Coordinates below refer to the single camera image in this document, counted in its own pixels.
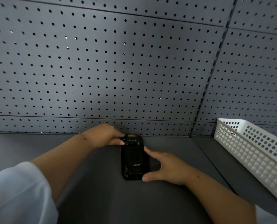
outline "fingernail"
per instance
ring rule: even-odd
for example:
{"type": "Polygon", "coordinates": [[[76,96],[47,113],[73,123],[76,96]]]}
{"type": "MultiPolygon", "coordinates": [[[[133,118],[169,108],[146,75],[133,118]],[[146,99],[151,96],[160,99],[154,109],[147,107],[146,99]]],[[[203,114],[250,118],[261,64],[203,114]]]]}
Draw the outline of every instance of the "fingernail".
{"type": "Polygon", "coordinates": [[[149,177],[148,176],[143,176],[143,182],[147,182],[149,180],[149,177]]]}

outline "rugged mobile device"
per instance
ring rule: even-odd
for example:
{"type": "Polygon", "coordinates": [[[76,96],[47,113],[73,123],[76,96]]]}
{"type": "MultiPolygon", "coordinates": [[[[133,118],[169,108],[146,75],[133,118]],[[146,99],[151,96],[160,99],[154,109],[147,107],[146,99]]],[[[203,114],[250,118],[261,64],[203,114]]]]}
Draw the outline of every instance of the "rugged mobile device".
{"type": "Polygon", "coordinates": [[[139,180],[150,171],[148,154],[144,151],[143,138],[136,134],[126,134],[121,138],[122,176],[125,180],[139,180]]]}

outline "light blue sleeve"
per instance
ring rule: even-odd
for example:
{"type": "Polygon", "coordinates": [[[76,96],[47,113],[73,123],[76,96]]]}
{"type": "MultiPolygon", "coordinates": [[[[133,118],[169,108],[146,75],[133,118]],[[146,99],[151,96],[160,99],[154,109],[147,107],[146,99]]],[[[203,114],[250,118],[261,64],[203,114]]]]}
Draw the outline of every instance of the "light blue sleeve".
{"type": "Polygon", "coordinates": [[[56,224],[51,188],[36,165],[23,162],[0,172],[0,223],[56,224]]]}
{"type": "Polygon", "coordinates": [[[277,217],[256,205],[256,216],[258,224],[277,224],[277,217]]]}

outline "gray shelf surface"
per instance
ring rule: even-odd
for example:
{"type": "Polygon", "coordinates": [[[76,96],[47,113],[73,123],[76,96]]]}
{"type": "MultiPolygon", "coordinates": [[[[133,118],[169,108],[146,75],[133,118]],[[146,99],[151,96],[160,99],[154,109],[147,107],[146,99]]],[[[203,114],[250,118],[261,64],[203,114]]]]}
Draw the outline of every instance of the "gray shelf surface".
{"type": "MultiPolygon", "coordinates": [[[[0,170],[30,160],[70,137],[0,134],[0,170]]],[[[228,188],[193,138],[145,136],[144,142],[153,150],[173,153],[228,188]]],[[[159,169],[158,161],[150,163],[151,170],[159,169]]],[[[197,198],[183,186],[125,181],[120,150],[110,146],[88,155],[57,206],[59,223],[212,223],[197,198]]]]}
{"type": "Polygon", "coordinates": [[[277,216],[277,199],[212,137],[193,138],[238,196],[277,216]]]}

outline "forearm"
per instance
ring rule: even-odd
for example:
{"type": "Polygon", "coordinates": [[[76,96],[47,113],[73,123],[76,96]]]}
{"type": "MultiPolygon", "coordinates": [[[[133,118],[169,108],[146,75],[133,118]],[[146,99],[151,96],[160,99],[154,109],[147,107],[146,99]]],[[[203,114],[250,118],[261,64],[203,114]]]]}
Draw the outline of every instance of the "forearm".
{"type": "Polygon", "coordinates": [[[201,171],[188,167],[186,186],[199,199],[215,224],[255,224],[255,207],[201,171]]]}
{"type": "Polygon", "coordinates": [[[77,166],[94,149],[90,144],[90,141],[82,133],[31,160],[49,182],[55,202],[77,166]]]}

